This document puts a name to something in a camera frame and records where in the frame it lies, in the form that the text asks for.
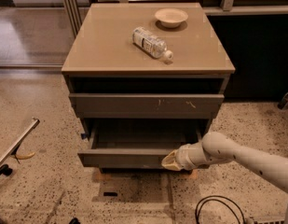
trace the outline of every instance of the small bowl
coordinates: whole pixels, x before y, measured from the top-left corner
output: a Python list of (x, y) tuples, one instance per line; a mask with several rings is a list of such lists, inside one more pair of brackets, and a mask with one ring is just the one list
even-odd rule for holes
[(176, 8), (164, 8), (155, 13), (155, 17), (167, 28), (176, 28), (188, 19), (188, 14)]

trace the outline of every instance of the speckled floor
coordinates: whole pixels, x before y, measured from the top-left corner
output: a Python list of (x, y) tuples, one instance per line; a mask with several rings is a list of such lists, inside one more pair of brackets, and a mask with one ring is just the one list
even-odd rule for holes
[[(6, 223), (196, 223), (197, 202), (224, 195), (248, 216), (283, 216), (288, 195), (235, 162), (179, 173), (101, 175), (84, 168), (76, 153), (87, 141), (70, 106), (60, 73), (0, 71), (0, 156), (31, 123), (40, 124), (8, 158), (0, 176), (0, 218)], [(224, 103), (211, 127), (240, 144), (288, 157), (288, 109), (275, 103)], [(104, 196), (116, 192), (117, 196)], [(237, 223), (219, 203), (207, 203), (203, 224)]]

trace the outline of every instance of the cord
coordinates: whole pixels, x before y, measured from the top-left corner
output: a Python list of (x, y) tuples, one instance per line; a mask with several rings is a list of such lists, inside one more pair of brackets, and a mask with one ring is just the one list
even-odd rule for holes
[(219, 195), (212, 195), (212, 196), (208, 196), (206, 198), (203, 198), (201, 199), (198, 204), (197, 204), (197, 207), (196, 207), (196, 211), (195, 211), (195, 218), (196, 218), (196, 221), (197, 221), (197, 224), (199, 224), (199, 215), (200, 215), (200, 212), (201, 212), (201, 209), (203, 207), (203, 205), (205, 203), (208, 203), (210, 201), (216, 201), (216, 202), (219, 202), (219, 203), (222, 203), (224, 206), (226, 206), (231, 212), (232, 214), (235, 216), (235, 218), (237, 219), (238, 223), (240, 224), (240, 220), (238, 218), (238, 216), (236, 215), (236, 213), (234, 212), (234, 210), (229, 206), (227, 205), (226, 203), (224, 203), (223, 201), (221, 200), (218, 200), (218, 199), (215, 199), (215, 198), (221, 198), (221, 199), (226, 199), (228, 201), (230, 201), (231, 203), (233, 203), (234, 205), (236, 205), (236, 207), (239, 209), (240, 211), (240, 214), (241, 214), (241, 217), (242, 217), (242, 224), (246, 224), (245, 222), (245, 217), (244, 217), (244, 214), (242, 212), (242, 210), (240, 209), (240, 207), (232, 200), (228, 199), (227, 197), (224, 197), (224, 196), (219, 196)]

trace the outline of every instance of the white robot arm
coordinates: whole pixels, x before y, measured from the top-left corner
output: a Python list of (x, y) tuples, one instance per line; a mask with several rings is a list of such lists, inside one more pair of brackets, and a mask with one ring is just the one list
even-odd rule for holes
[[(288, 159), (241, 146), (218, 132), (207, 133), (201, 142), (174, 150), (164, 158), (162, 166), (169, 170), (180, 171), (230, 161), (236, 161), (288, 193)], [(288, 223), (288, 207), (285, 223)]]

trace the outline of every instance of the bottle label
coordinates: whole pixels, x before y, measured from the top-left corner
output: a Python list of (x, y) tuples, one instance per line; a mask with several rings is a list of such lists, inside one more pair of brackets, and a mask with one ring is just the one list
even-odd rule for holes
[(136, 29), (133, 33), (133, 42), (142, 49), (151, 54), (153, 47), (153, 39), (157, 38), (155, 35), (150, 35), (144, 28)]
[(146, 50), (147, 52), (151, 53), (152, 43), (149, 42), (147, 39), (144, 39), (144, 38), (143, 38), (142, 48), (143, 48), (144, 50)]

